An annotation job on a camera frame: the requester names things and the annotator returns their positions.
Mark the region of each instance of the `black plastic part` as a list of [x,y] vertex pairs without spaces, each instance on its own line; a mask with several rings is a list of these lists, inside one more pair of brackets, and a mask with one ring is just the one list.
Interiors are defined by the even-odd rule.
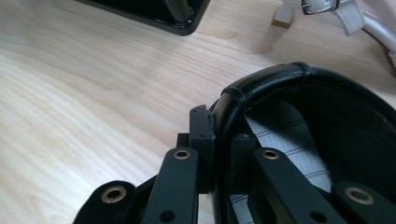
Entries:
[[[102,185],[93,192],[88,201],[81,207],[74,223],[128,223],[134,191],[134,185],[123,181],[112,181]],[[120,200],[115,202],[114,199],[118,197]]]
[[230,194],[249,194],[249,159],[256,150],[258,141],[248,123],[243,119],[233,136],[230,161]]
[[176,147],[189,147],[189,146],[190,146],[190,134],[178,133]]
[[142,219],[143,213],[145,208],[148,204],[149,195],[151,194],[152,188],[154,187],[155,180],[157,176],[155,175],[148,181],[144,182],[143,184],[139,185],[136,190],[134,191],[134,198],[132,206],[129,209],[129,218],[128,222],[125,224],[130,223],[139,223]]
[[255,150],[252,172],[276,214],[276,223],[346,223],[281,151]]
[[190,35],[209,0],[77,0],[176,35]]
[[254,220],[254,224],[276,223],[276,215],[271,205],[265,199],[249,196],[247,198],[247,206]]
[[351,181],[338,183],[332,196],[349,223],[396,223],[396,206],[367,186]]
[[168,151],[140,223],[196,223],[198,153],[189,147]]
[[209,193],[213,186],[214,140],[212,113],[205,105],[190,111],[189,146],[199,154],[199,193]]

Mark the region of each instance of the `white strap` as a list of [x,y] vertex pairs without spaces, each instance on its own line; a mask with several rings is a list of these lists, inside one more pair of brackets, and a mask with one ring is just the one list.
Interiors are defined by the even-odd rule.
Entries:
[[344,25],[344,33],[353,35],[364,26],[363,13],[355,0],[341,0],[335,15]]
[[282,0],[285,5],[291,8],[301,8],[301,0]]
[[369,16],[365,16],[364,21],[364,29],[366,31],[379,39],[390,51],[396,52],[396,34],[392,30]]

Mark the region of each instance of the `black plastic bracket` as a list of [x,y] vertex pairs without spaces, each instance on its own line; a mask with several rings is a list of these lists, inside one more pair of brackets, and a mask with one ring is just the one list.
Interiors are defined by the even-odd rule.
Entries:
[[77,0],[176,35],[197,28],[210,0]]
[[346,223],[281,151],[255,150],[252,172],[277,223]]
[[206,105],[190,111],[189,147],[199,154],[199,193],[209,193],[213,185],[214,140],[212,113]]
[[96,189],[81,207],[74,224],[108,223],[126,224],[131,216],[137,217],[137,209],[131,214],[136,188],[125,181],[112,181]]
[[396,223],[396,206],[363,184],[338,183],[332,196],[335,207],[349,223]]
[[168,151],[140,223],[197,223],[197,186],[198,153],[189,147]]

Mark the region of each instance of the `round hole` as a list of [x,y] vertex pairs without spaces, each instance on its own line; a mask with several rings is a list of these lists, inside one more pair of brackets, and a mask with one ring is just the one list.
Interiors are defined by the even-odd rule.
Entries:
[[276,152],[274,152],[273,150],[265,150],[265,151],[262,153],[262,155],[263,155],[265,158],[269,159],[269,160],[276,160],[276,159],[279,158],[279,155],[278,155]]
[[320,222],[320,223],[327,222],[326,216],[323,215],[323,214],[320,213],[320,212],[312,211],[311,214],[310,214],[310,216],[311,216],[311,218],[314,219],[316,222]]
[[173,213],[172,211],[164,211],[160,214],[160,221],[161,222],[171,222],[175,219],[175,213]]
[[347,188],[346,196],[356,203],[361,203],[361,204],[374,203],[374,198],[371,194],[369,194],[365,190],[358,189],[355,187]]
[[111,191],[107,194],[107,197],[108,197],[108,198],[114,199],[114,198],[119,197],[120,195],[121,195],[121,191],[119,191],[118,189],[114,189],[114,190],[111,190]]
[[102,202],[117,203],[121,201],[126,195],[126,189],[123,186],[113,186],[102,193]]
[[190,152],[187,150],[179,150],[174,153],[174,157],[178,160],[185,160],[190,156]]

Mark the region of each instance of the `black object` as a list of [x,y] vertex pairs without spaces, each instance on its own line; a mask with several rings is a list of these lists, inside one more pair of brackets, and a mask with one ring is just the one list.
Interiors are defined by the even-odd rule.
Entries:
[[[274,100],[294,106],[304,118],[328,165],[332,192],[313,188],[283,154],[265,152],[268,148],[257,143],[244,115]],[[112,190],[110,184],[99,188],[75,223],[109,214],[114,218],[107,223],[141,223],[146,217],[149,223],[196,223],[196,194],[209,191],[217,223],[237,223],[231,194],[248,195],[256,223],[394,221],[389,214],[396,214],[396,111],[361,85],[304,63],[278,65],[239,79],[209,110],[197,106],[190,118],[190,133],[178,136],[158,177],[137,188],[125,183],[130,191],[117,203],[106,204],[100,197],[116,201],[122,190]],[[180,150],[189,151],[191,160],[174,160]],[[365,193],[346,193],[349,185]],[[175,194],[186,195],[186,203],[170,202]],[[353,204],[346,197],[373,203]],[[300,206],[296,200],[309,204]]]
[[190,35],[209,0],[77,0],[176,35]]

